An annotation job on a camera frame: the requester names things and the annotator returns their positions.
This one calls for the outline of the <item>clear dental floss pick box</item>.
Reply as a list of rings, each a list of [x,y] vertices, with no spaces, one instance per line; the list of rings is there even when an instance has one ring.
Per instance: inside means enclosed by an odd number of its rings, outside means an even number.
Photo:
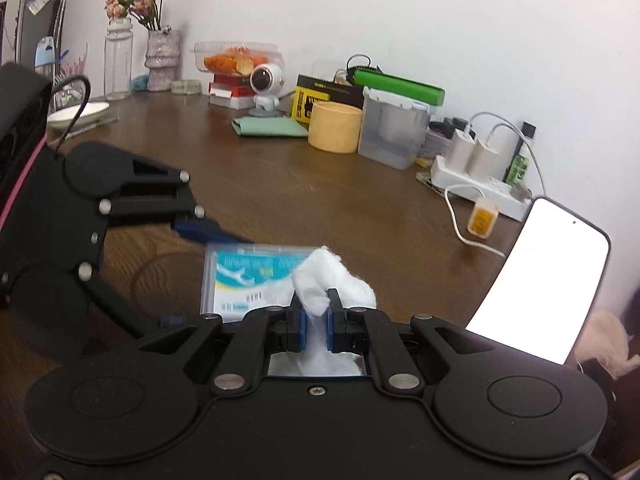
[[[314,247],[208,243],[200,315],[238,322],[251,310],[287,307],[294,296],[293,271]]]

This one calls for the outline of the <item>white cotton wad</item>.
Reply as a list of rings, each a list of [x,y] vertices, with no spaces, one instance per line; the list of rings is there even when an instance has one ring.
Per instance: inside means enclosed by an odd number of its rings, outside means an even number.
[[[315,249],[292,273],[293,287],[307,315],[306,346],[301,352],[283,352],[271,357],[271,376],[330,377],[361,376],[361,359],[352,352],[333,353],[328,348],[326,327],[330,298],[328,290],[338,292],[344,308],[376,308],[371,286],[352,275],[326,246]]]

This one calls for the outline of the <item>clear plastic storage container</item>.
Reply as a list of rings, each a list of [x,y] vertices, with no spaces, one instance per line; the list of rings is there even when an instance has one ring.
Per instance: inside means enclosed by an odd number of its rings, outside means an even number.
[[[419,155],[430,106],[400,94],[364,87],[358,154],[398,170]]]

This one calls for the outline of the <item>green folded cloth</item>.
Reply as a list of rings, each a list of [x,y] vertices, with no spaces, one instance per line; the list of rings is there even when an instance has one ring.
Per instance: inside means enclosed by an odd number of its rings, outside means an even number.
[[[231,121],[238,136],[271,136],[272,138],[306,138],[308,131],[288,117],[244,116]]]

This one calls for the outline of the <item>red white boxes stack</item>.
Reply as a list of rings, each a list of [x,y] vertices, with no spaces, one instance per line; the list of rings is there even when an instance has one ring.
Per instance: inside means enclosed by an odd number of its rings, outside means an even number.
[[[255,92],[249,76],[213,74],[207,84],[209,104],[230,110],[248,110],[254,106]]]

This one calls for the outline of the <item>white astronaut figurine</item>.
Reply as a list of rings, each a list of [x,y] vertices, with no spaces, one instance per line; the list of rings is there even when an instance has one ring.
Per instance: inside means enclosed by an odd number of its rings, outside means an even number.
[[[254,117],[279,117],[279,94],[284,84],[282,67],[273,62],[257,65],[250,74],[254,91],[254,107],[248,111]]]

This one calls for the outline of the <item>yellow round cup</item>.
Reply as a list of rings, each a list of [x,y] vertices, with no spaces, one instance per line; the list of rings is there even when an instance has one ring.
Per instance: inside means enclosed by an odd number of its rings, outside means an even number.
[[[357,151],[362,122],[358,107],[331,101],[317,101],[312,108],[308,142],[317,150],[334,154]]]

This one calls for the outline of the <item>yellow white plug adapter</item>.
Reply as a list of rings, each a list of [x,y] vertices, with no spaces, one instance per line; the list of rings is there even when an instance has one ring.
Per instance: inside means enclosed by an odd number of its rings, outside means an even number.
[[[499,218],[499,207],[492,200],[480,196],[470,215],[466,229],[470,234],[481,240],[487,240]]]

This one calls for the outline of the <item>clear snack clamshell box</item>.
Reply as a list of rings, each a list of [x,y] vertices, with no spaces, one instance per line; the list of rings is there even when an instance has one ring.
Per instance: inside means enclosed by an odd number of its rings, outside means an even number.
[[[195,65],[200,72],[231,76],[250,76],[266,63],[284,67],[275,44],[242,41],[199,41],[194,44]]]

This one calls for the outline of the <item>black yellow Yunmo box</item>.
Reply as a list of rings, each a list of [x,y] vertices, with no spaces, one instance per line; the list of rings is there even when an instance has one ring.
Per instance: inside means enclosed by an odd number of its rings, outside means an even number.
[[[317,101],[334,102],[352,107],[363,107],[362,88],[349,84],[298,75],[292,99],[291,117],[299,124],[308,125]]]

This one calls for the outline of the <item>white power strip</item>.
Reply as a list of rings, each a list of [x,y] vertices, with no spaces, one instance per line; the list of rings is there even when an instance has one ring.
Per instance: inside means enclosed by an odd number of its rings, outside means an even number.
[[[474,202],[485,196],[498,206],[500,214],[515,221],[522,221],[528,211],[530,199],[518,200],[511,194],[506,183],[489,177],[486,181],[475,181],[467,174],[459,174],[446,166],[444,156],[438,155],[431,166],[431,184],[435,188]]]

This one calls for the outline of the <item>white charger right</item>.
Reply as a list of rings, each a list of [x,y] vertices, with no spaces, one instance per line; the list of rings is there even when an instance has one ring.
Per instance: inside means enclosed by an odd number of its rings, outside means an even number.
[[[471,157],[466,164],[466,172],[475,181],[487,180],[495,169],[499,153],[486,142],[476,142]]]

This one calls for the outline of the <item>clear glass bottle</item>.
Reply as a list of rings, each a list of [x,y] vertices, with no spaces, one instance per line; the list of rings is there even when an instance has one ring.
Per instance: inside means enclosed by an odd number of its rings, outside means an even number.
[[[103,55],[103,93],[107,101],[130,96],[133,44],[130,18],[113,18],[108,22]]]

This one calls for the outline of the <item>white charger left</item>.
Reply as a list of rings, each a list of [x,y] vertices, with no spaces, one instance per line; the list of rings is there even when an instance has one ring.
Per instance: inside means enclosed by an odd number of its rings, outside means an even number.
[[[454,130],[446,155],[446,166],[450,171],[462,174],[475,148],[475,139],[463,130]]]

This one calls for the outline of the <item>green cylindrical case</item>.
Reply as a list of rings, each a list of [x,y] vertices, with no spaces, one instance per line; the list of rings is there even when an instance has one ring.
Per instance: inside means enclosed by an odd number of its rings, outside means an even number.
[[[444,89],[422,84],[422,82],[387,75],[377,70],[357,68],[352,75],[354,84],[370,89],[399,94],[406,98],[424,102],[428,105],[442,106],[445,101]]]

